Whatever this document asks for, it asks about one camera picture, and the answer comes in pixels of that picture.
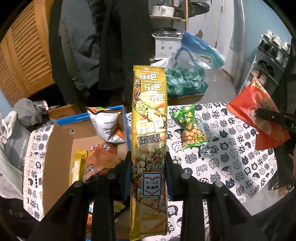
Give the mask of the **long yellow snack pack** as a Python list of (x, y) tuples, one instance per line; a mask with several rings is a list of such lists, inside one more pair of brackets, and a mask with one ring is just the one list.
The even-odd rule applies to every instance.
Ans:
[(167, 233), (167, 81), (164, 69), (134, 66), (130, 240)]

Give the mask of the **large red snack bag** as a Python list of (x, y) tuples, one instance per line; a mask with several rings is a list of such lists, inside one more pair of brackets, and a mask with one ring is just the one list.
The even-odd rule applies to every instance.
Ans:
[(276, 148), (290, 139), (288, 131), (273, 121), (279, 110), (256, 77), (226, 108), (258, 131), (257, 150)]

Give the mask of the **green snack bag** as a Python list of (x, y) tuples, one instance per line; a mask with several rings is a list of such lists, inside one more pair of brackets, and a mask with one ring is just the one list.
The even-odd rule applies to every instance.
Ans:
[(200, 147), (208, 144), (208, 138), (201, 121), (195, 116), (195, 105), (191, 104), (172, 112), (171, 117), (181, 127), (182, 149)]

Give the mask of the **cat pattern cloth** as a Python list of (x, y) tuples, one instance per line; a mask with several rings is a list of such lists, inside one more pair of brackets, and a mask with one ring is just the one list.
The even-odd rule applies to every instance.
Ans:
[[(256, 130), (227, 111), (226, 103), (197, 104), (195, 116), (209, 138), (209, 156), (197, 148), (182, 149), (181, 127), (168, 119), (166, 149), (174, 163), (199, 181), (223, 182), (240, 202), (257, 194), (273, 177), (277, 163), (273, 149), (255, 149)], [(33, 131), (28, 142), (23, 176), (23, 207), (36, 220), (44, 217), (43, 170), (48, 139), (54, 125)]]

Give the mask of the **blue cardboard box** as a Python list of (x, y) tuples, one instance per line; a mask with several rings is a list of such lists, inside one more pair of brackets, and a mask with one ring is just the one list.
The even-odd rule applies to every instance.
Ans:
[[(119, 124), (126, 136), (126, 141), (117, 147), (123, 162), (130, 152), (130, 130), (125, 114), (119, 118)], [(87, 113), (56, 121), (48, 139), (43, 170), (45, 215), (29, 240), (86, 240), (89, 204), (94, 203), (96, 184), (108, 173), (95, 176), (87, 183), (71, 184), (71, 158), (77, 149), (86, 150), (101, 142)]]

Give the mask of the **white shoe rack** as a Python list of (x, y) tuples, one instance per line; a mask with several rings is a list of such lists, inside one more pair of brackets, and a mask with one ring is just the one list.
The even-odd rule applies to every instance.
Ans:
[(272, 94), (279, 84), (290, 58), (290, 44), (268, 30), (261, 35), (251, 67), (239, 92), (242, 92), (256, 77), (263, 88)]

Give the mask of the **white orange snack bag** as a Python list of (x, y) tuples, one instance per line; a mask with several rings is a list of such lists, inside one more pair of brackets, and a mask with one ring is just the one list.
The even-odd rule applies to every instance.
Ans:
[(121, 144), (125, 135), (119, 124), (121, 111), (102, 107), (87, 107), (87, 113), (97, 135), (108, 143)]

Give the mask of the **teal box of packets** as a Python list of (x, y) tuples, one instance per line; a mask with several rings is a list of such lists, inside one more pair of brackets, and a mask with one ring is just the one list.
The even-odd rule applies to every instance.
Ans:
[(169, 98), (204, 94), (208, 88), (203, 68), (165, 69), (165, 74)]

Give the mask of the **grey white clothes pile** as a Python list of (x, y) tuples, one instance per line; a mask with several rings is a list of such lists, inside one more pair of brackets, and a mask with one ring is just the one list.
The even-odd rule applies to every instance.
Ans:
[(1, 116), (1, 197), (23, 198), (23, 169), (29, 137), (37, 127), (50, 124), (45, 100), (22, 98)]

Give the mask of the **blue white plastic bag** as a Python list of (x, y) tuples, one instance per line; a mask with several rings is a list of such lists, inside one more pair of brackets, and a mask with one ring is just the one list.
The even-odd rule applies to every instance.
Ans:
[(204, 69), (220, 68), (225, 65), (225, 58), (218, 50), (189, 32), (184, 32), (174, 60), (176, 65), (189, 64)]

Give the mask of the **wooden louvered door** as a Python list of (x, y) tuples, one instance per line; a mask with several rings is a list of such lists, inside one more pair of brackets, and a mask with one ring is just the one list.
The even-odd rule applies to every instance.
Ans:
[(49, 54), (53, 1), (29, 1), (1, 41), (1, 92), (10, 105), (54, 84)]

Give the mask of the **wooden shelf rack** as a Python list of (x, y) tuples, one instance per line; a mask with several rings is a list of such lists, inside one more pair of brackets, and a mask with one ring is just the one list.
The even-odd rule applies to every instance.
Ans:
[[(166, 4), (175, 8), (174, 16), (153, 16), (152, 5)], [(153, 30), (174, 28), (179, 32), (187, 31), (189, 28), (189, 1), (149, 1), (149, 17)]]

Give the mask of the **grey hanging jacket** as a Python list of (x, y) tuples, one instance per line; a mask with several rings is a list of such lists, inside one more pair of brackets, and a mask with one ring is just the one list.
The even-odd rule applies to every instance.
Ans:
[(49, 23), (52, 76), (66, 103), (99, 81), (98, 19), (104, 1), (54, 1)]

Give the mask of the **black hanging coat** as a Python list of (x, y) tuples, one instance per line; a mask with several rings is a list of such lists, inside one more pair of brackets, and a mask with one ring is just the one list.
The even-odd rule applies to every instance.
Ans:
[(98, 88), (108, 99), (124, 96), (132, 103), (133, 66), (149, 65), (152, 25), (148, 1), (98, 1)]

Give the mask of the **white cooking pot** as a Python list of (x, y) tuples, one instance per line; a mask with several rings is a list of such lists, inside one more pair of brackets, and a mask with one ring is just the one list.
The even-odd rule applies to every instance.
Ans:
[(152, 15), (153, 16), (169, 16), (173, 17), (175, 8), (166, 4), (156, 4), (152, 5)]

